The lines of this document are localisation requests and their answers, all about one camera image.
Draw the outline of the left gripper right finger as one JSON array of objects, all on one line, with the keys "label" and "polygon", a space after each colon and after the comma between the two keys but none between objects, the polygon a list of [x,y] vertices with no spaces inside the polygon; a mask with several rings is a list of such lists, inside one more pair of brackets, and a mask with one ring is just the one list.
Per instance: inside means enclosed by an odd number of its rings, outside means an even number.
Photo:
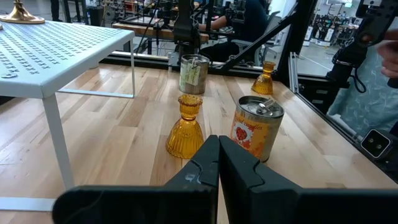
[{"label": "left gripper right finger", "polygon": [[302,188],[220,136],[230,223],[397,223],[397,191]]}]

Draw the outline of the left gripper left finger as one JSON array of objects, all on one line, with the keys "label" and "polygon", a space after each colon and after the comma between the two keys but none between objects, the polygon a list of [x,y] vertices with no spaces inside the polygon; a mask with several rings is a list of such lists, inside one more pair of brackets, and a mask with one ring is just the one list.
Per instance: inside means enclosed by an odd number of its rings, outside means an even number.
[{"label": "left gripper left finger", "polygon": [[56,199],[54,223],[216,223],[220,141],[211,135],[161,186],[82,185]]}]

